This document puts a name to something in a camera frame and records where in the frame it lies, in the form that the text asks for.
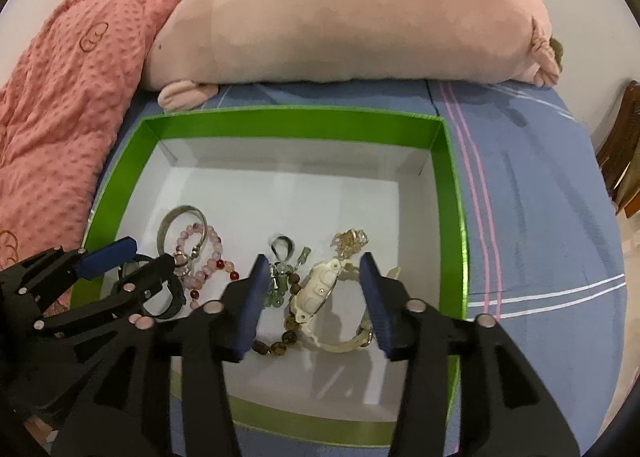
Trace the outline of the person's left hand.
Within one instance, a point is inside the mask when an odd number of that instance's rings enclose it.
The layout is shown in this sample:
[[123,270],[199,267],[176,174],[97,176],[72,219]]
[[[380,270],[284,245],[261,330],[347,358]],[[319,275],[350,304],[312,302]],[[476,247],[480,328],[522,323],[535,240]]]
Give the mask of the person's left hand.
[[153,317],[141,314],[131,314],[128,317],[128,321],[131,325],[142,331],[152,329],[155,325],[155,319]]

